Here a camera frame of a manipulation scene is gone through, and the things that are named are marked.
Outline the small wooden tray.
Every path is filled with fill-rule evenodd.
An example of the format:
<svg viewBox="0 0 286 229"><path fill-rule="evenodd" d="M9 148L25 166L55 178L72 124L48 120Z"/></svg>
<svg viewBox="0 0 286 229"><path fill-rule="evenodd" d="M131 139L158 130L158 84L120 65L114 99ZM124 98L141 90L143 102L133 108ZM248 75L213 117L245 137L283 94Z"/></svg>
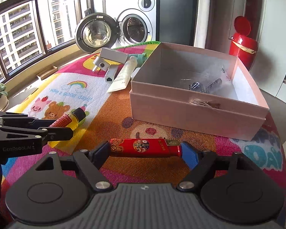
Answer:
<svg viewBox="0 0 286 229"><path fill-rule="evenodd" d="M44 80L50 77L52 74L55 74L58 71L58 67L49 66L48 68L39 72L36 76L39 80Z"/></svg>

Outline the grey square power adapter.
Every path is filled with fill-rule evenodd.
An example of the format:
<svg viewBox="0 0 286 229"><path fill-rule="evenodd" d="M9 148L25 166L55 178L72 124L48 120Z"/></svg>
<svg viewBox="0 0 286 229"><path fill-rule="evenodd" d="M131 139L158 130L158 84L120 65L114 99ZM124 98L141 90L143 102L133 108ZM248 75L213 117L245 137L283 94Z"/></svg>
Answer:
<svg viewBox="0 0 286 229"><path fill-rule="evenodd" d="M124 64L128 59L128 55L126 53L110 48L101 48L100 57L121 64Z"/></svg>

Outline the red pedestal trash bin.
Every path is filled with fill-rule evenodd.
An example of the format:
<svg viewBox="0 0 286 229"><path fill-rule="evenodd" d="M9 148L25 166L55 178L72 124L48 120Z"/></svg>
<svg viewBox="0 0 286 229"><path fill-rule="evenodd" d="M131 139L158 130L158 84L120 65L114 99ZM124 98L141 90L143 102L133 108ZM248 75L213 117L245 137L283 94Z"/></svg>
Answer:
<svg viewBox="0 0 286 229"><path fill-rule="evenodd" d="M246 17L236 17L234 28L235 33L230 38L229 54L238 57L247 70L250 70L258 50L258 42L248 37L251 33L251 24Z"/></svg>

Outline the white round-cornered plug adapter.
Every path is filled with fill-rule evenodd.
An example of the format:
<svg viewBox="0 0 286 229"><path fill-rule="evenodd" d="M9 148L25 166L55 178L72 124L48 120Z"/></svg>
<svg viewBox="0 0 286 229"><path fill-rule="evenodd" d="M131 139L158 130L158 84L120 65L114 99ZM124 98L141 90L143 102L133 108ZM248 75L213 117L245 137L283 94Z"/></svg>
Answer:
<svg viewBox="0 0 286 229"><path fill-rule="evenodd" d="M100 68L103 71L107 71L110 67L110 64L104 60L101 57L96 57L96 59L93 61L94 67L92 69L93 72L96 72L97 68Z"/></svg>

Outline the cream cosmetic tube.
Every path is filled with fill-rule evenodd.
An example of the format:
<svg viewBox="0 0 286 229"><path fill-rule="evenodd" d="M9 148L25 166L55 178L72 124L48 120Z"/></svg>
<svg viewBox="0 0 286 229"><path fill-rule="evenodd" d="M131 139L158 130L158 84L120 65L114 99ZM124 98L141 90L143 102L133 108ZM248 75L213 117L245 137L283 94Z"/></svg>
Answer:
<svg viewBox="0 0 286 229"><path fill-rule="evenodd" d="M130 79L131 74L137 68L137 57L131 56L123 65L122 69L114 79L111 86L108 88L107 93L112 93L120 90L126 89Z"/></svg>

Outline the pink cardboard box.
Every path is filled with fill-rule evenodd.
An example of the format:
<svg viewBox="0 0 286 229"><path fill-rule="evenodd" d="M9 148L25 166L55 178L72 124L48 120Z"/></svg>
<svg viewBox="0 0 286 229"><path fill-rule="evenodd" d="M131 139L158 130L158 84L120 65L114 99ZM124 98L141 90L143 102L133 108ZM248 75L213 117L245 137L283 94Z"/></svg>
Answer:
<svg viewBox="0 0 286 229"><path fill-rule="evenodd" d="M188 90L188 82L213 64L223 65L230 92ZM269 107L254 79L235 56L181 44L160 43L131 82L132 117L183 130L251 140Z"/></svg>

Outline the clear plastic bag with items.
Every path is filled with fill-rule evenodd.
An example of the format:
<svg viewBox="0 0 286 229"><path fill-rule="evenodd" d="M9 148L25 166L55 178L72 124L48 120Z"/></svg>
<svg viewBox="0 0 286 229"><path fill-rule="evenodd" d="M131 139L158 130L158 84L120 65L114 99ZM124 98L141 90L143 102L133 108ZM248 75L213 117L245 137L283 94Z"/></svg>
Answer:
<svg viewBox="0 0 286 229"><path fill-rule="evenodd" d="M188 90L209 95L219 96L232 88L232 81L221 64L213 64L193 78L182 81L188 82Z"/></svg>

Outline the red patterned tube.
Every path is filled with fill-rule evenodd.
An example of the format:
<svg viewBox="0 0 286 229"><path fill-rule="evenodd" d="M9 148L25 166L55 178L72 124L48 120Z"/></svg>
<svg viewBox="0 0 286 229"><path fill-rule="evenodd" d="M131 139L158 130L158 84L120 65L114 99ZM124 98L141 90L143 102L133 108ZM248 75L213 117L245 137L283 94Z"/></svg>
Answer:
<svg viewBox="0 0 286 229"><path fill-rule="evenodd" d="M182 157L182 147L174 139L111 139L110 156L130 158Z"/></svg>

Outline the washing machine round door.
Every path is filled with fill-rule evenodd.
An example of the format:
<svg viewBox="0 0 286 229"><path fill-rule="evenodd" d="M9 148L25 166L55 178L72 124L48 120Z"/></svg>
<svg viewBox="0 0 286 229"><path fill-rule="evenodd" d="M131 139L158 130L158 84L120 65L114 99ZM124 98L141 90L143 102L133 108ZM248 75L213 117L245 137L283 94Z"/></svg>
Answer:
<svg viewBox="0 0 286 229"><path fill-rule="evenodd" d="M81 19L76 26L76 45L85 53L100 48L111 48L120 36L119 23L104 13L92 13Z"/></svg>

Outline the teal plastic hook tool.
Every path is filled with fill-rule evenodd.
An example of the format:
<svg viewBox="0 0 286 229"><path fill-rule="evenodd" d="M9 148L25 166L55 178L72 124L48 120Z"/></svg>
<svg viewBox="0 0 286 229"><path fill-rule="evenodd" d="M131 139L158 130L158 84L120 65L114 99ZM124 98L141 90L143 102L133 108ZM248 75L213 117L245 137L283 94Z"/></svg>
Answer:
<svg viewBox="0 0 286 229"><path fill-rule="evenodd" d="M131 56L134 56L137 58L137 67L141 67L144 62L147 59L147 54L146 53L142 53L142 54L129 54L128 58L130 58Z"/></svg>

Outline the yellow oil bottle black cap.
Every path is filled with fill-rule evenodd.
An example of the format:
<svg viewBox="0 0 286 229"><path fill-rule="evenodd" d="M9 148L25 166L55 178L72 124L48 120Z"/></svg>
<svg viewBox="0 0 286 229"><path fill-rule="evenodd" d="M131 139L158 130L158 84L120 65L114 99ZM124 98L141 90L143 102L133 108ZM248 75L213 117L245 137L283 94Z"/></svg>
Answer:
<svg viewBox="0 0 286 229"><path fill-rule="evenodd" d="M80 107L72 110L68 114L62 115L55 122L53 122L50 127L61 128L67 127L71 128L72 131L78 128L82 120L86 118L85 110ZM71 143L62 143L62 141L51 141L48 143L51 148L58 148L65 152L72 152L75 148Z"/></svg>

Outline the silver washing machine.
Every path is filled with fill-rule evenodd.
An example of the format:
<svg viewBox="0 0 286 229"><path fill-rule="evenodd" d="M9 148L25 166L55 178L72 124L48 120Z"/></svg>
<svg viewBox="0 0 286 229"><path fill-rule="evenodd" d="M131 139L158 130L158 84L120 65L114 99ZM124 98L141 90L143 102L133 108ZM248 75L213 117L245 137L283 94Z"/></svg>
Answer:
<svg viewBox="0 0 286 229"><path fill-rule="evenodd" d="M106 0L106 14L117 22L114 48L159 40L160 0Z"/></svg>

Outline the white ethernet adapter with cable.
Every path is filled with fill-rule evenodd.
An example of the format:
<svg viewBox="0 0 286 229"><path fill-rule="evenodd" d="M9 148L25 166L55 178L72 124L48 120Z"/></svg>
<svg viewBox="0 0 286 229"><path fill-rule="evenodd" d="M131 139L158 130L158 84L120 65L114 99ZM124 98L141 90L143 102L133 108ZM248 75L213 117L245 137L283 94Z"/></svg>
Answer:
<svg viewBox="0 0 286 229"><path fill-rule="evenodd" d="M106 71L105 74L105 82L106 83L113 83L115 80L115 77L117 75L119 69L119 65L110 65L108 70Z"/></svg>

